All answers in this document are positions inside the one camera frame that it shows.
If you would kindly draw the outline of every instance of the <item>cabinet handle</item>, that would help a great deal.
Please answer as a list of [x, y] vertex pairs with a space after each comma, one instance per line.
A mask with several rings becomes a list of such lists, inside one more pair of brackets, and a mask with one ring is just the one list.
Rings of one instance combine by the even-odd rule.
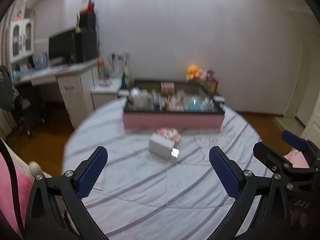
[[64, 86], [64, 89], [67, 90], [67, 91], [73, 90], [73, 86], [68, 86], [68, 87], [67, 87], [67, 86]]

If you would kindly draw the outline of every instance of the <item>small white box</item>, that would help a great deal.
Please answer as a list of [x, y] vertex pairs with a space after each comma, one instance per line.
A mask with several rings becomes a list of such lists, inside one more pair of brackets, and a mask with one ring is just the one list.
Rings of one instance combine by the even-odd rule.
[[164, 139], [163, 137], [153, 133], [149, 139], [149, 152], [159, 157], [169, 159], [175, 142]]

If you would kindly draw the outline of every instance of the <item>blue textured pad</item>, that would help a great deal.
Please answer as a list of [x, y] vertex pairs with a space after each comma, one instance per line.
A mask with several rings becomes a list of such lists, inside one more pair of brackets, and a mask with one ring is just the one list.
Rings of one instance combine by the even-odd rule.
[[305, 140], [299, 138], [298, 136], [287, 130], [284, 130], [281, 133], [281, 139], [300, 152], [308, 149], [308, 145]]
[[209, 161], [214, 171], [217, 173], [228, 196], [237, 200], [241, 195], [239, 180], [215, 147], [211, 148], [209, 152]]
[[107, 161], [108, 152], [102, 148], [79, 179], [77, 187], [79, 199], [89, 195]]

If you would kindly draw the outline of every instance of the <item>orange plush toy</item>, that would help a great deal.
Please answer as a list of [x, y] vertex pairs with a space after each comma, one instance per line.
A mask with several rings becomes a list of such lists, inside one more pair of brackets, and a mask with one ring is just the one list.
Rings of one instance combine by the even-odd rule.
[[192, 80], [194, 78], [199, 78], [200, 74], [203, 72], [202, 69], [199, 69], [197, 65], [190, 65], [187, 69], [186, 79], [187, 81]]

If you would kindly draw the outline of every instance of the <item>striped tablecloth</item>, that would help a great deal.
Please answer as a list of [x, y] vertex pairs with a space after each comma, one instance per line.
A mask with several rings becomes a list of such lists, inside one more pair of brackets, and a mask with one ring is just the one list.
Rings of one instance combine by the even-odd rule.
[[[108, 150], [107, 165], [82, 201], [109, 239], [207, 239], [234, 202], [209, 163], [215, 145], [243, 170], [272, 175], [253, 156], [259, 135], [230, 108], [224, 107], [221, 130], [181, 130], [179, 157], [164, 160], [148, 151], [154, 130], [124, 129], [125, 100], [92, 113], [70, 137], [63, 157], [63, 171], [74, 170], [97, 146]], [[248, 228], [259, 198], [238, 234]]]

